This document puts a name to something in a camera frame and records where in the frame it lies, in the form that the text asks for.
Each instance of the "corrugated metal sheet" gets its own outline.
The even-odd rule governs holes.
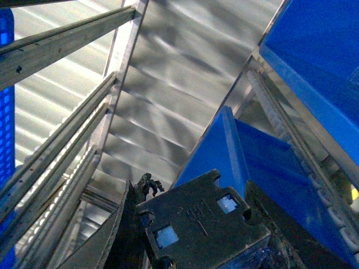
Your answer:
[[[151,173],[168,189],[280,3],[150,0],[96,181]]]
[[[15,39],[67,25],[121,6],[78,0],[13,8]],[[103,79],[113,32],[16,85],[16,165],[24,162]]]

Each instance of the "aluminum rail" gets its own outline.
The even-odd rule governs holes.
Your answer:
[[[11,220],[8,227],[0,235],[0,261],[5,258],[11,247],[16,244],[39,217],[39,210],[48,199],[51,190],[58,183],[59,177],[65,172],[68,165],[86,143],[97,124],[104,117],[106,111],[107,105],[105,104],[95,111],[89,123],[84,124],[85,127],[80,131],[74,141],[67,144],[67,151],[54,162],[54,167],[49,171],[33,195],[16,212],[15,218]],[[7,203],[14,204],[11,200],[7,201]]]
[[[81,195],[81,200],[109,213],[112,213],[118,207],[118,204],[103,197],[100,193],[96,192],[95,188],[92,188],[91,186],[86,186]]]
[[[67,2],[67,1],[73,1],[73,0],[5,0],[5,1],[0,2],[0,9],[1,8],[33,6],[35,4]]]
[[[118,28],[132,20],[135,13],[135,8],[131,6],[120,8],[17,40],[1,48],[0,90],[14,85]]]
[[[14,268],[46,267],[73,211],[80,202],[81,193],[92,176],[93,169],[90,168],[95,152],[94,147],[87,150],[62,191],[49,207],[49,214],[45,215],[42,227],[35,234],[32,245],[27,248],[26,254],[18,259]]]
[[[286,111],[265,86],[265,82],[260,74],[249,70],[247,76],[275,132],[279,138],[293,146],[294,153],[301,160],[304,170],[307,171],[308,177],[317,190],[318,196],[326,205],[333,221],[335,223],[338,221],[344,223],[345,227],[340,229],[343,239],[348,246],[355,246],[352,247],[353,249],[358,248],[358,226],[350,207],[337,194],[330,180],[316,162],[311,149],[307,146],[299,131],[291,122]]]
[[[335,159],[335,162],[339,167],[346,172],[346,175],[353,185],[359,189],[359,166],[353,161],[349,154],[343,150],[341,145],[333,138],[333,136],[331,136],[323,125],[321,125],[315,116],[310,113],[296,94],[293,91],[288,91],[287,86],[281,86],[277,83],[278,75],[275,72],[268,73],[268,77],[276,84],[279,91],[312,130],[313,134],[327,152]]]
[[[138,1],[138,4],[136,6],[136,11],[137,11],[136,16],[132,20],[133,24],[132,24],[130,36],[128,38],[125,53],[123,55],[121,65],[119,67],[119,71],[117,72],[118,84],[116,84],[116,86],[113,88],[112,97],[109,101],[109,112],[110,113],[108,113],[105,116],[105,118],[103,119],[103,122],[100,124],[99,128],[97,130],[95,130],[94,134],[92,135],[92,137],[90,139],[90,144],[98,145],[99,150],[102,150],[105,146],[105,143],[106,143],[106,140],[108,137],[108,132],[109,132],[109,129],[110,129],[110,126],[112,123],[113,116],[114,116],[114,112],[116,110],[119,96],[120,96],[120,93],[121,93],[121,90],[123,87],[123,83],[124,83],[126,75],[127,75],[128,67],[130,64],[130,59],[135,50],[136,41],[139,36],[139,29],[142,25],[142,22],[144,20],[145,14],[146,14],[148,3],[149,3],[149,0],[139,0]],[[113,43],[112,43],[112,47],[116,46],[117,42],[121,42],[121,40],[118,38],[118,36],[117,37],[115,36]],[[111,61],[111,58],[109,58],[106,63],[105,75],[107,75],[108,66],[110,64],[110,61]]]
[[[66,227],[66,231],[61,236],[61,241],[58,243],[56,250],[51,256],[47,268],[57,268],[75,249],[75,241],[80,231],[80,223],[84,216],[86,202],[80,201],[73,217]]]
[[[103,268],[104,262],[116,238],[125,203],[128,201],[130,182],[126,182],[126,189],[118,208],[105,220],[101,227],[75,252],[73,252],[58,268]]]
[[[0,223],[6,219],[36,180],[70,141],[93,110],[109,93],[116,74],[108,76],[67,120],[36,150],[0,190]]]
[[[16,243],[15,248],[18,248],[18,250],[16,251],[16,257],[22,257],[28,246],[31,244],[31,240],[29,239],[35,234],[35,229],[40,226],[40,220],[45,216],[47,209],[49,208],[55,197],[58,196],[58,193],[60,192],[65,183],[66,181],[60,184],[56,191],[53,193],[53,195],[49,197],[49,200],[47,200],[47,202],[40,210],[40,217],[36,220],[36,222],[32,224],[31,228],[29,228],[22,236],[22,238]]]

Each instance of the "blue plastic crate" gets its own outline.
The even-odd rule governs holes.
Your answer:
[[[359,268],[291,146],[235,120],[228,107],[221,108],[176,186],[212,169],[221,173],[221,187],[230,185],[242,197],[251,179],[319,242]]]
[[[358,0],[288,1],[260,54],[359,165],[358,14]]]
[[[14,18],[10,9],[0,10],[0,47],[14,41]],[[15,87],[0,89],[0,188],[15,172]],[[15,217],[12,212],[0,225],[0,233]],[[0,263],[0,269],[11,268],[15,262],[12,248]]]

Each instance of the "black plastic part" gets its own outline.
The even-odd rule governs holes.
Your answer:
[[[142,225],[135,214],[137,199],[130,183],[121,222],[104,269],[140,269],[145,254],[142,242]]]
[[[319,243],[251,181],[246,184],[245,200],[252,209],[248,223],[264,223],[272,234],[261,269],[352,268]]]
[[[258,268],[266,256],[270,231],[263,225],[249,226],[246,202],[229,188],[216,187],[220,177],[212,170],[175,189],[137,206],[145,229],[146,252],[154,269]],[[230,195],[237,207],[225,213],[217,201]],[[159,247],[158,231],[171,226],[178,237]]]
[[[135,192],[136,192],[136,197],[137,197],[137,201],[139,203],[142,203],[144,201],[146,201],[147,198],[147,194],[150,193],[150,189],[152,189],[153,193],[152,196],[155,197],[158,190],[160,190],[161,192],[164,192],[164,188],[162,187],[162,184],[159,180],[154,181],[153,179],[151,179],[152,175],[150,173],[146,173],[144,174],[140,181],[135,184]]]

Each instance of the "blue plastic grid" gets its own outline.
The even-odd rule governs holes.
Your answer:
[[[10,9],[0,10],[0,47],[14,41],[14,18]],[[0,188],[15,172],[15,87],[0,89]],[[12,212],[0,225],[0,233],[15,217]],[[9,269],[15,263],[12,248],[0,263],[0,269]]]

